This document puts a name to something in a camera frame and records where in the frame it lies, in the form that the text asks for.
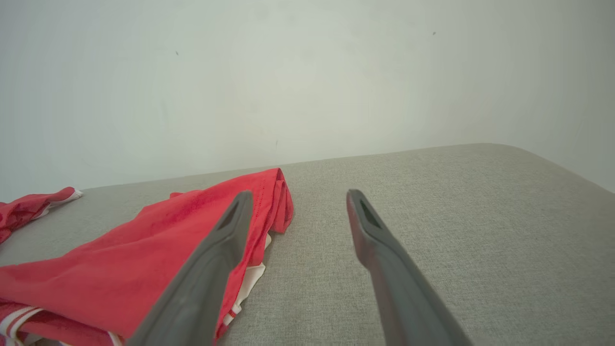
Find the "fabric fold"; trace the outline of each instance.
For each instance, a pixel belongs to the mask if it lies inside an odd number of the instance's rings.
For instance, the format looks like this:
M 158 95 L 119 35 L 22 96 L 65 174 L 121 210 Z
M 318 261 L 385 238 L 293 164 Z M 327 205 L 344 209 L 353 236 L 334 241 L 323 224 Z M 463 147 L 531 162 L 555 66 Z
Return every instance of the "fabric fold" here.
M 174 193 L 62 257 L 0 267 L 0 321 L 15 310 L 34 307 L 43 311 L 21 325 L 21 340 L 33 333 L 79 346 L 116 344 L 109 332 L 116 339 L 129 338 L 244 190 L 253 194 L 252 220 L 244 258 L 227 282 L 216 327 L 219 338 L 246 268 L 263 261 L 267 232 L 283 233 L 291 222 L 292 199 L 280 169 L 244 175 L 206 190 Z
M 49 195 L 27 195 L 11 203 L 0 202 L 0 244 L 26 223 L 47 215 L 50 208 L 74 201 L 82 195 L 81 191 L 66 187 Z

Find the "gray sofa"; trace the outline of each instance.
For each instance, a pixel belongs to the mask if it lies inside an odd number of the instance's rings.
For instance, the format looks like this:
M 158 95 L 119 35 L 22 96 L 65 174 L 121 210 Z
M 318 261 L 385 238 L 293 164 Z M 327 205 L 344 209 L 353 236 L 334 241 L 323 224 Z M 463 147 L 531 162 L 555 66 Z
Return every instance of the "gray sofa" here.
M 527 151 L 473 144 L 281 166 L 295 204 L 221 344 L 382 344 L 346 214 L 362 190 L 475 342 L 614 341 L 615 194 Z M 0 265 L 60 256 L 174 191 L 260 171 L 84 190 L 16 231 Z

